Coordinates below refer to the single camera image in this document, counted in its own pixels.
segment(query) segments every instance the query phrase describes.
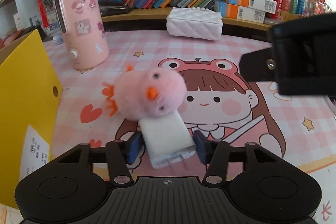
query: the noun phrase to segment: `humidifier knob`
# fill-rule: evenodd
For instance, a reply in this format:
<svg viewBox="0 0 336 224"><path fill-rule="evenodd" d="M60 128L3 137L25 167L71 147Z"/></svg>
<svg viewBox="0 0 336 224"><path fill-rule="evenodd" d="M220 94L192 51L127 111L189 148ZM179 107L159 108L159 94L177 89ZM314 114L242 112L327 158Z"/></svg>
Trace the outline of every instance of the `humidifier knob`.
<svg viewBox="0 0 336 224"><path fill-rule="evenodd" d="M69 51L69 56L71 59L76 59L78 57L78 52L75 50Z"/></svg>

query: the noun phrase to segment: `yellow star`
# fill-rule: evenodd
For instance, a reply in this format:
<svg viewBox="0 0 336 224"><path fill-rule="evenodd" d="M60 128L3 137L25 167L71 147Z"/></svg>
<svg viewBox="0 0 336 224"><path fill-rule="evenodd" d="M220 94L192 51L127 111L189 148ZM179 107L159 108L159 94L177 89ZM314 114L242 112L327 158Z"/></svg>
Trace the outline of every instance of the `yellow star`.
<svg viewBox="0 0 336 224"><path fill-rule="evenodd" d="M309 120L306 117L303 118L302 124L307 128L308 131L314 129L312 120Z"/></svg>
<svg viewBox="0 0 336 224"><path fill-rule="evenodd" d="M79 71L80 73L81 73L81 75L85 72L85 71L88 71L88 70L92 70L92 68L91 69L84 69L84 70L77 70L77 71Z"/></svg>
<svg viewBox="0 0 336 224"><path fill-rule="evenodd" d="M143 55L143 52L135 52L135 54L133 54L133 56L136 56L136 57L139 57L141 55Z"/></svg>

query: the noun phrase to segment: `heart pattern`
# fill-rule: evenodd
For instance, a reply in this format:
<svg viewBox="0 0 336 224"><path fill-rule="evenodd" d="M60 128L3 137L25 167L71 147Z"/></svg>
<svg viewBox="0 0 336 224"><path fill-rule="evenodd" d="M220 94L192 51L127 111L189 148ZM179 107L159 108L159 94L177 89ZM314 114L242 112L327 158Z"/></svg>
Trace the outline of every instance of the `heart pattern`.
<svg viewBox="0 0 336 224"><path fill-rule="evenodd" d="M96 108L93 110L93 105L86 105L81 111L81 123L92 122L100 117L103 113L101 108Z"/></svg>
<svg viewBox="0 0 336 224"><path fill-rule="evenodd" d="M90 144L91 148L101 147L101 140L95 141L95 140L92 139L92 140L89 141L89 144Z"/></svg>

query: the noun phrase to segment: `black gripper base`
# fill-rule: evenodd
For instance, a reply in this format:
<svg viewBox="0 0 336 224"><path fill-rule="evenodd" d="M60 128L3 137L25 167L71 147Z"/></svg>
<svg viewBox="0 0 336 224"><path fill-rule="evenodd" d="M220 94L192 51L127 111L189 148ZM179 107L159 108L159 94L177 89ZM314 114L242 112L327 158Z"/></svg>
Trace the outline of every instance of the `black gripper base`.
<svg viewBox="0 0 336 224"><path fill-rule="evenodd" d="M73 224L262 224L236 209L223 190L205 187L196 177L140 177L116 188L106 203ZM307 218L296 224L314 224ZM35 224L24 220L22 224Z"/></svg>

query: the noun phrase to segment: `cartoon sticker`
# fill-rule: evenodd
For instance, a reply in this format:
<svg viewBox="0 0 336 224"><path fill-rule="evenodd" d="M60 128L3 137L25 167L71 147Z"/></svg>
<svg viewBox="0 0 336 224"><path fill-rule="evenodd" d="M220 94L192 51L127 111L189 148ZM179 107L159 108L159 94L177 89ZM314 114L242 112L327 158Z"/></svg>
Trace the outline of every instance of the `cartoon sticker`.
<svg viewBox="0 0 336 224"><path fill-rule="evenodd" d="M97 6L96 0L90 0L89 7L91 8L91 10L93 10L94 8L96 8L96 6Z"/></svg>
<svg viewBox="0 0 336 224"><path fill-rule="evenodd" d="M98 30L101 31L101 37L104 37L105 36L105 30L104 30L104 25L102 22L98 22L97 23L97 27L98 27Z"/></svg>
<svg viewBox="0 0 336 224"><path fill-rule="evenodd" d="M91 33L90 19L86 18L75 22L75 30L77 37Z"/></svg>
<svg viewBox="0 0 336 224"><path fill-rule="evenodd" d="M86 0L75 0L72 5L71 9L75 10L77 14L82 14L84 12Z"/></svg>
<svg viewBox="0 0 336 224"><path fill-rule="evenodd" d="M232 146L244 147L246 142L255 142L272 153L283 157L286 151L284 136L271 116L263 94L255 82L246 82L238 73L237 66L226 59L212 61L183 61L176 58L162 60L159 67L174 69L184 78L187 93L179 107L179 113L192 133L199 129L209 140L225 140ZM124 120L115 138L137 130L137 122ZM141 155L139 173L169 175L150 167L147 153ZM196 156L185 160L189 171L202 178L206 168ZM188 175L183 163L174 164L180 170L177 175ZM241 163L230 163L227 177L232 179L242 172Z"/></svg>

